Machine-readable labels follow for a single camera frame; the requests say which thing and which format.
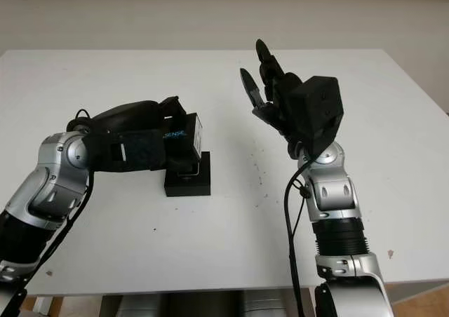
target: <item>silver metal joint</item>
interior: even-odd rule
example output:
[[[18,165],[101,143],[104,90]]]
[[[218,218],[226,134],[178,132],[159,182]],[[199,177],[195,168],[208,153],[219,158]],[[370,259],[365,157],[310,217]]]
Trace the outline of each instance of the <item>silver metal joint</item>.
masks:
[[[307,156],[302,151],[298,167],[306,162]],[[324,150],[302,176],[311,193],[307,209],[312,222],[361,217],[354,184],[344,170],[344,151],[338,143]]]

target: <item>floor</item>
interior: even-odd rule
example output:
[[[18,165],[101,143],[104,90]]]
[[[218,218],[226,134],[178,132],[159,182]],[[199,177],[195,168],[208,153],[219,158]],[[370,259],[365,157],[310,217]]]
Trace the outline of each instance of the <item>floor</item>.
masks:
[[[27,299],[25,309],[32,309]],[[98,317],[100,296],[66,297],[60,307],[59,315],[55,310],[51,317]],[[395,317],[447,317],[449,316],[449,286],[420,295],[414,299],[394,305]]]
[[[394,306],[396,317],[449,316],[449,286]]]

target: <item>white wall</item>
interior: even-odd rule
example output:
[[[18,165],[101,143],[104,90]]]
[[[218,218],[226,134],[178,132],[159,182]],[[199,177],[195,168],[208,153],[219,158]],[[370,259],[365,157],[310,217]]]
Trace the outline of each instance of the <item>white wall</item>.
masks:
[[[259,37],[383,48],[449,112],[449,0],[0,0],[0,50],[253,48]]]

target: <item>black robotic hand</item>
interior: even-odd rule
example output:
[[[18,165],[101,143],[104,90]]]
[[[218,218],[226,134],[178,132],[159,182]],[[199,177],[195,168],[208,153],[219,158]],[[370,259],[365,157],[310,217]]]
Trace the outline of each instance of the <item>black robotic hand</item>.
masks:
[[[253,114],[287,139],[292,159],[298,158],[302,148],[310,157],[318,156],[335,139],[343,117],[337,79],[313,76],[302,82],[294,73],[284,74],[260,39],[256,51],[267,102],[248,71],[240,69],[243,86],[254,106]]]
[[[67,132],[86,133],[83,143],[94,171],[188,172],[201,158],[201,148],[195,145],[199,127],[197,115],[187,114],[173,96],[161,103],[123,104],[93,118],[76,117]]]

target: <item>robot forearm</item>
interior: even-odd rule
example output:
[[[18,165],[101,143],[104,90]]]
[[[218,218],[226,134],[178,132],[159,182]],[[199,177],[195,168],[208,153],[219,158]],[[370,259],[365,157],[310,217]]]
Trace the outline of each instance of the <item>robot forearm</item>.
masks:
[[[88,157],[79,131],[46,138],[37,166],[0,214],[0,281],[26,278],[86,190]]]
[[[304,152],[299,167],[307,162]],[[303,172],[307,210],[316,234],[318,316],[381,316],[393,312],[376,255],[369,252],[354,185],[344,170],[344,152],[334,142]]]

